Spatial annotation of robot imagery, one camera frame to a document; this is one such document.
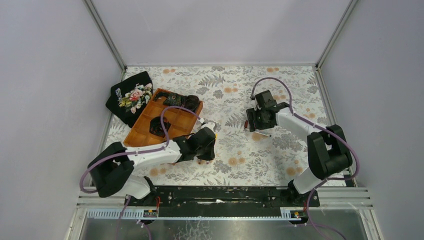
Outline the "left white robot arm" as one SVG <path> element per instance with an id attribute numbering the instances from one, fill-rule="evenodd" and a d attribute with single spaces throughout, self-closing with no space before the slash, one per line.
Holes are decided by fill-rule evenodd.
<path id="1" fill-rule="evenodd" d="M 211 161 L 215 158 L 215 142 L 216 134 L 207 125 L 190 136 L 155 145 L 126 147 L 114 142 L 88 164 L 83 176 L 90 175 L 93 193 L 101 198 L 125 194 L 141 200 L 154 191 L 154 185 L 146 176 L 134 176 L 134 171 L 194 159 Z"/>

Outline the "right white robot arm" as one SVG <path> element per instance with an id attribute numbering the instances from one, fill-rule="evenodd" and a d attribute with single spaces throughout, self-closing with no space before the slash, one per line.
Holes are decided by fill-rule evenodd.
<path id="1" fill-rule="evenodd" d="M 325 179 L 353 164 L 340 126 L 312 123 L 295 113 L 288 103 L 277 103 L 269 90 L 253 95 L 251 99 L 256 101 L 256 107 L 246 110 L 250 132 L 279 126 L 307 145 L 308 167 L 287 185 L 292 195 L 310 192 Z"/>

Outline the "white marker red tip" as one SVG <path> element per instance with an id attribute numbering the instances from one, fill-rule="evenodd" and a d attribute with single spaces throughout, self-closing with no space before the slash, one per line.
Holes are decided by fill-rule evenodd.
<path id="1" fill-rule="evenodd" d="M 261 132 L 261 131 L 255 131 L 255 133 L 256 133 L 256 134 L 259 134 L 259 135 L 266 136 L 266 137 L 271 137 L 271 136 L 272 136 L 271 134 L 268 134 L 268 133 L 266 133 L 266 132 Z"/>

